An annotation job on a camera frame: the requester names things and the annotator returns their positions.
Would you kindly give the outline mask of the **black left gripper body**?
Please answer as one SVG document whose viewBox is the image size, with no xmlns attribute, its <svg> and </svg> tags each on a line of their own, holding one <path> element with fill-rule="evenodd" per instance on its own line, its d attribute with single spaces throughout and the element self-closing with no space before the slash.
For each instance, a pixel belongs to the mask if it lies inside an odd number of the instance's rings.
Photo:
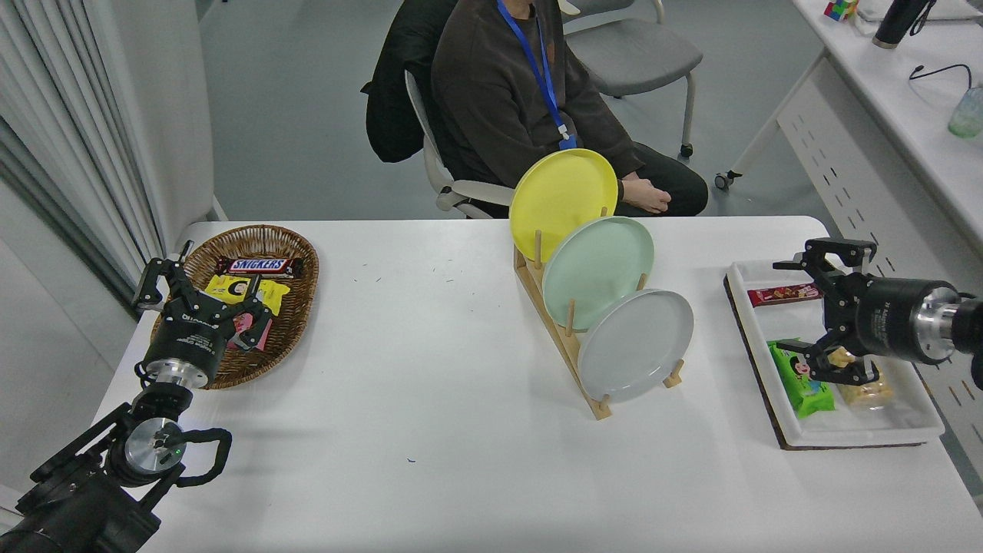
<svg viewBox="0 0 983 553">
<path fill-rule="evenodd" d="M 228 305 L 214 299 L 165 304 L 143 360 L 147 377 L 214 377 L 234 326 L 219 320 Z"/>
</svg>

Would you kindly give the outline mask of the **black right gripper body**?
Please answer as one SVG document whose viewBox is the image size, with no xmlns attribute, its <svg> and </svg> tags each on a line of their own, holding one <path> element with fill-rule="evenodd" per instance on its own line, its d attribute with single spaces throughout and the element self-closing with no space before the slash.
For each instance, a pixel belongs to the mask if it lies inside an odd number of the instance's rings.
<svg viewBox="0 0 983 553">
<path fill-rule="evenodd" d="M 835 277 L 826 287 L 826 346 L 843 346 L 857 356 L 929 362 L 915 322 L 929 294 L 929 280 Z"/>
</svg>

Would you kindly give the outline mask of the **person's hand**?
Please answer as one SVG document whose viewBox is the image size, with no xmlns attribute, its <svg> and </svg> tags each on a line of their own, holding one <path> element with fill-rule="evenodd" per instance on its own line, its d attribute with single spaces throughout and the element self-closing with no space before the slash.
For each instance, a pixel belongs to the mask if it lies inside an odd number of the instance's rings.
<svg viewBox="0 0 983 553">
<path fill-rule="evenodd" d="M 668 211 L 673 197 L 670 193 L 655 187 L 649 179 L 624 178 L 621 183 L 624 189 L 622 202 L 649 214 L 664 214 Z"/>
</svg>

